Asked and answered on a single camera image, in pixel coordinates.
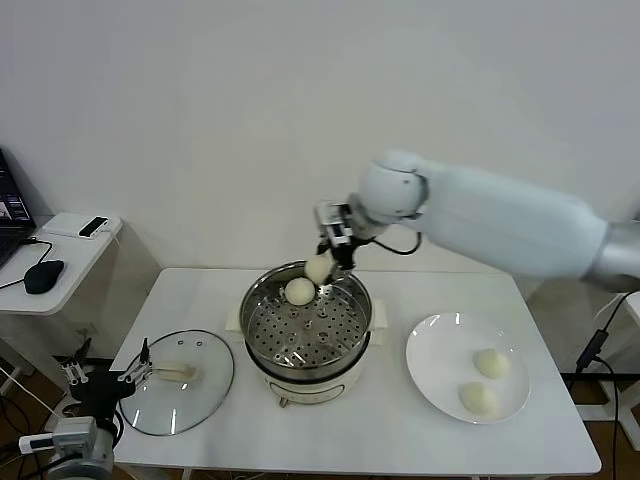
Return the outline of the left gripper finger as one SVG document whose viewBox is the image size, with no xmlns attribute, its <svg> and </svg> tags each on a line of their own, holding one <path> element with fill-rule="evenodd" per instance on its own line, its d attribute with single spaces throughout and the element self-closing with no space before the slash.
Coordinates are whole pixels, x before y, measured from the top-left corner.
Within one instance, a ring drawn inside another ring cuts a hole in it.
<svg viewBox="0 0 640 480">
<path fill-rule="evenodd" d="M 74 354 L 60 363 L 70 385 L 79 385 L 89 382 L 89 378 L 85 374 L 83 367 L 86 362 L 91 342 L 91 339 L 86 339 Z"/>
<path fill-rule="evenodd" d="M 145 338 L 139 354 L 131 361 L 128 368 L 118 376 L 117 380 L 125 383 L 136 383 L 144 379 L 152 369 L 148 339 Z"/>
</svg>

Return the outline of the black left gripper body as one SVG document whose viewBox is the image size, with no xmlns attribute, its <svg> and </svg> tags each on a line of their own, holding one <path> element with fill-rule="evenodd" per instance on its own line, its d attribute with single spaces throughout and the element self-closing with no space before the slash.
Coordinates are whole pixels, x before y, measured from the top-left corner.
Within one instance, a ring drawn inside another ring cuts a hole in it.
<svg viewBox="0 0 640 480">
<path fill-rule="evenodd" d="M 81 415 L 114 415 L 118 403 L 135 393 L 135 384 L 121 372 L 89 372 L 85 378 L 70 386 Z"/>
</svg>

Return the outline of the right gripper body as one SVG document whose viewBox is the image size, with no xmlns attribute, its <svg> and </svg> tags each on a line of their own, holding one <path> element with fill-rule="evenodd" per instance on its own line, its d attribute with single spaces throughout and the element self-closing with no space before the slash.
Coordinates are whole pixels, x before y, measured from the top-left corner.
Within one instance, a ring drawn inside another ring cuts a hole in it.
<svg viewBox="0 0 640 480">
<path fill-rule="evenodd" d="M 368 242 L 359 201 L 322 201 L 314 207 L 321 245 L 364 245 Z"/>
</svg>

